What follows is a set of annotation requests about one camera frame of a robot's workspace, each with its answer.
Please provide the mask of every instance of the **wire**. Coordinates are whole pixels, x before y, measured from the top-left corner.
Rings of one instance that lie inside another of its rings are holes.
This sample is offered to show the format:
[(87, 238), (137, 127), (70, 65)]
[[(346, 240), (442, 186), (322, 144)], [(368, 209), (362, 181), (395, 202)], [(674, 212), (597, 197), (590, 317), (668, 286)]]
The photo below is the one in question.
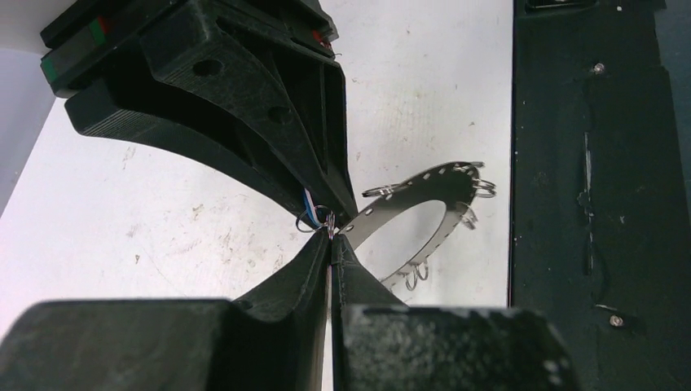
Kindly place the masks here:
[(305, 192), (303, 193), (303, 197), (305, 200), (305, 208), (307, 209), (307, 216), (310, 218), (312, 223), (314, 223), (316, 226), (321, 224), (319, 220), (317, 220), (317, 208), (315, 207), (314, 201), (312, 201), (312, 194), (310, 194), (310, 191), (305, 189)]

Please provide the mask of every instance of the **metal clip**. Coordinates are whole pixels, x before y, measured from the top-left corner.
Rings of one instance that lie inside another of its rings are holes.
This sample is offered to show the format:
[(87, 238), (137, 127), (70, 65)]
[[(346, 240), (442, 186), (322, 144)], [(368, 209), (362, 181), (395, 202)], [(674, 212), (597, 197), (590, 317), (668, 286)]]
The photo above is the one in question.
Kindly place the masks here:
[(494, 198), (496, 196), (496, 185), (484, 179), (475, 179), (473, 181), (473, 188), (479, 190), (475, 193), (477, 198)]
[[(412, 275), (412, 286), (410, 285), (410, 275)], [(415, 290), (415, 287), (417, 286), (417, 273), (408, 273), (406, 276), (406, 288), (408, 288), (409, 291)]]
[(470, 205), (463, 202), (461, 204), (465, 207), (465, 213), (460, 217), (460, 222), (468, 229), (474, 230), (475, 223), (478, 222), (478, 216), (473, 211), (473, 208), (470, 208)]
[(402, 183), (374, 187), (372, 189), (363, 191), (363, 197), (388, 196), (389, 194), (394, 194), (396, 191), (405, 190), (407, 187), (408, 185)]
[(460, 171), (461, 173), (472, 172), (473, 169), (481, 169), (485, 167), (485, 163), (481, 161), (471, 161), (466, 165), (454, 166), (454, 171)]
[(425, 277), (423, 277), (420, 273), (420, 265), (415, 266), (415, 274), (417, 275), (417, 278), (421, 279), (422, 281), (427, 281), (427, 279), (429, 278), (429, 265), (427, 265), (427, 260), (425, 259), (425, 261), (422, 262), (421, 265), (425, 265)]

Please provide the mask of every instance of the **perforated metal ring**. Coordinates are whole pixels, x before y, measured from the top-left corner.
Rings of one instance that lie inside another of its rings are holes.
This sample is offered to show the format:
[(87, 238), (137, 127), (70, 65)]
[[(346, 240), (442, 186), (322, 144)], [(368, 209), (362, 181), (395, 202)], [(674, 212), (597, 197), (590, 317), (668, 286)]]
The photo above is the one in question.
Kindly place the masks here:
[(357, 248), (375, 231), (409, 208), (431, 200), (442, 201), (446, 211), (432, 237), (410, 260), (381, 280), (385, 287), (391, 288), (409, 274), (414, 274), (413, 283), (408, 280), (407, 287), (415, 287), (416, 281), (421, 277), (421, 274), (416, 273), (417, 268), (427, 262), (427, 257), (443, 243), (468, 212), (477, 191), (474, 185), (479, 181), (479, 172), (476, 168), (480, 166), (483, 166), (481, 162), (455, 161), (426, 169), (401, 182), (405, 187), (399, 187), (374, 200), (345, 224), (338, 235), (344, 235), (350, 245)]

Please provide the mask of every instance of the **screw hole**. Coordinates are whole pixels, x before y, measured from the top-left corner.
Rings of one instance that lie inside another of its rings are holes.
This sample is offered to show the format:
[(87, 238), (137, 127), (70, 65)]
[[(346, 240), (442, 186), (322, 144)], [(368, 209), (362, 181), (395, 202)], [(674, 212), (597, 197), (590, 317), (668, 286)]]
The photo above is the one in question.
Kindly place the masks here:
[(290, 115), (290, 109), (289, 108), (282, 108), (282, 107), (274, 107), (270, 108), (269, 112), (267, 113), (269, 116), (269, 119), (279, 125), (287, 125), (290, 120), (292, 119), (292, 116)]
[(200, 77), (218, 75), (221, 69), (223, 69), (223, 64), (217, 59), (205, 59), (194, 64), (192, 67), (192, 71), (195, 75)]

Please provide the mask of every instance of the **blue wire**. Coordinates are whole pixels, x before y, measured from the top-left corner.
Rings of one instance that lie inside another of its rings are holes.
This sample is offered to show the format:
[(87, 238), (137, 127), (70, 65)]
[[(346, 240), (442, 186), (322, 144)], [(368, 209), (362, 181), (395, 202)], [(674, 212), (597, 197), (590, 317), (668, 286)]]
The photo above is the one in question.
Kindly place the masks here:
[(307, 209), (307, 216), (310, 218), (312, 223), (314, 223), (316, 226), (318, 226), (319, 222), (317, 222), (317, 217), (312, 213), (312, 208), (310, 207), (310, 202), (307, 200), (307, 192), (306, 191), (302, 192), (302, 199), (305, 201), (305, 208)]

